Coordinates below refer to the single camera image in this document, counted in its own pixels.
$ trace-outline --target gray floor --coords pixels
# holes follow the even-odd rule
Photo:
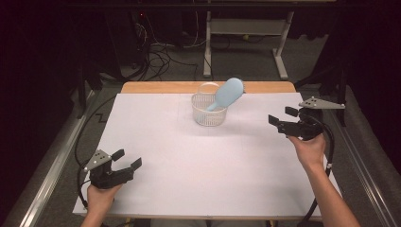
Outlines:
[[[288,71],[289,81],[295,82],[311,73],[325,40],[322,38],[309,41],[301,38],[287,41],[283,51],[283,61]],[[213,79],[226,80],[236,76],[243,80],[280,80],[270,52],[277,45],[278,38],[265,38],[262,42],[255,44],[232,40],[228,49],[219,50],[227,46],[227,43],[224,38],[215,38],[212,42],[212,46],[215,48],[212,54]],[[162,47],[153,46],[152,49],[162,50]],[[203,46],[192,48],[169,47],[168,54],[173,60],[185,64],[171,61],[167,71],[153,80],[210,80],[202,76]],[[195,64],[198,65],[197,71],[195,71]],[[153,61],[153,65],[158,65],[157,60]],[[129,67],[123,68],[124,73],[128,74],[129,71]],[[147,79],[154,74],[153,71],[149,70]],[[304,98],[317,96],[318,87],[319,84],[306,85],[299,92]],[[105,82],[102,91],[96,92],[92,98],[92,110],[119,93],[120,89],[121,84]],[[324,98],[331,99],[333,97],[325,96]],[[103,119],[107,119],[112,106],[113,101],[109,101],[97,113],[103,114]],[[74,126],[78,122],[77,114],[78,106],[65,123],[51,149],[44,156],[4,226],[19,226],[22,223],[48,170],[60,150],[65,147],[66,140],[73,133]],[[347,109],[345,112],[347,127],[340,127],[333,115],[333,112],[325,111],[324,121],[336,136],[333,172],[344,199],[362,226],[396,226],[395,223],[401,223],[400,217],[395,216],[395,214],[401,213],[401,179],[370,130],[369,123],[360,112],[351,89],[347,91]],[[77,151],[80,160],[90,157],[96,149],[105,127],[105,123],[99,122],[98,119],[98,115],[91,118],[79,139]],[[360,157],[361,162],[355,161],[355,156]],[[42,214],[36,221],[36,226],[80,225],[83,217],[72,214],[78,196],[76,193],[77,170],[78,165],[72,151]],[[378,194],[370,191],[372,188],[377,189]],[[389,216],[388,213],[381,214],[383,210],[390,211],[392,216]],[[125,221],[125,218],[107,218],[105,222],[115,226]],[[292,227],[296,226],[296,223],[297,221],[280,221],[279,226]]]

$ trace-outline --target plastic basket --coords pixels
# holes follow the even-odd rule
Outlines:
[[[205,111],[215,101],[215,94],[203,93],[201,89],[204,86],[218,87],[218,84],[205,82],[198,88],[198,92],[192,95],[192,115],[194,120],[203,126],[221,125],[226,117],[227,108],[217,107],[212,112]]]

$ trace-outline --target table leg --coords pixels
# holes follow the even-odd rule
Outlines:
[[[212,76],[212,50],[210,48],[210,20],[212,13],[207,12],[206,18],[206,48],[204,50],[204,61],[203,61],[203,76],[209,78]]]
[[[281,53],[283,52],[284,44],[286,43],[286,39],[287,39],[287,35],[289,32],[289,28],[291,26],[293,15],[294,15],[293,11],[288,13],[286,23],[285,23],[285,25],[283,27],[283,31],[281,33],[281,40],[280,40],[279,47],[277,49],[276,48],[272,49],[274,60],[277,65],[277,69],[280,74],[280,78],[282,80],[288,80],[288,74],[286,71],[286,67],[284,66],[283,59],[281,58]]]

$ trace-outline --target white tabletop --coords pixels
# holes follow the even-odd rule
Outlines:
[[[98,148],[139,157],[143,165],[116,195],[110,216],[137,218],[294,219],[314,195],[294,147],[268,115],[296,122],[300,94],[245,94],[224,123],[203,127],[192,118],[190,94],[120,94]],[[338,188],[333,176],[331,181]],[[86,198],[86,186],[82,188]],[[84,215],[80,200],[73,213]],[[319,217],[319,208],[314,217]]]

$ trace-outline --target black cable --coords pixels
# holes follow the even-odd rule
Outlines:
[[[80,183],[80,173],[82,172],[83,167],[84,167],[87,163],[89,163],[89,160],[90,160],[90,159],[86,160],[85,162],[83,162],[82,165],[79,166],[78,173],[77,173],[77,192],[78,192],[78,196],[79,196],[79,198],[80,198],[80,201],[82,202],[82,205],[83,205],[83,207],[85,207],[85,208],[88,208],[88,201],[86,201],[86,200],[83,198],[83,195],[82,195],[82,190],[81,190],[81,189],[82,189],[83,183]]]
[[[184,62],[180,62],[180,61],[176,61],[173,58],[171,58],[171,56],[168,54],[167,52],[167,48],[166,48],[166,55],[169,57],[169,59],[171,61],[174,61],[178,64],[182,64],[182,65],[189,65],[189,66],[195,66],[195,70],[194,70],[194,80],[196,80],[196,76],[197,76],[197,70],[198,70],[198,65],[196,63],[184,63]]]
[[[212,80],[212,81],[215,81],[215,76],[213,75],[212,65],[210,65],[209,61],[206,59],[205,56],[203,56],[203,58],[204,58],[204,61],[207,63],[207,65],[209,65],[211,80]]]
[[[212,45],[210,44],[210,48],[215,49],[215,50],[227,50],[227,49],[229,49],[229,48],[230,48],[230,45],[231,45],[230,37],[228,37],[227,35],[219,35],[219,37],[226,38],[226,40],[227,40],[227,46],[225,46],[225,47],[223,47],[223,48],[218,48],[218,47],[212,46]]]
[[[82,129],[80,130],[80,132],[79,132],[79,134],[78,134],[78,136],[77,136],[77,142],[76,142],[75,147],[74,147],[74,157],[75,157],[75,160],[76,160],[78,166],[82,166],[82,163],[81,163],[81,162],[79,161],[79,159],[78,159],[78,143],[79,143],[80,137],[82,136],[82,134],[83,134],[83,132],[84,132],[84,130],[85,130],[85,128],[86,128],[86,125],[88,124],[88,122],[91,120],[91,118],[96,114],[96,112],[97,112],[101,107],[103,107],[103,106],[104,106],[106,103],[108,103],[110,100],[113,100],[115,97],[116,97],[116,96],[112,96],[111,98],[107,99],[107,100],[104,101],[102,104],[100,104],[100,106],[98,106],[98,107],[92,112],[92,114],[88,117],[88,119],[86,119],[85,123],[83,124]]]

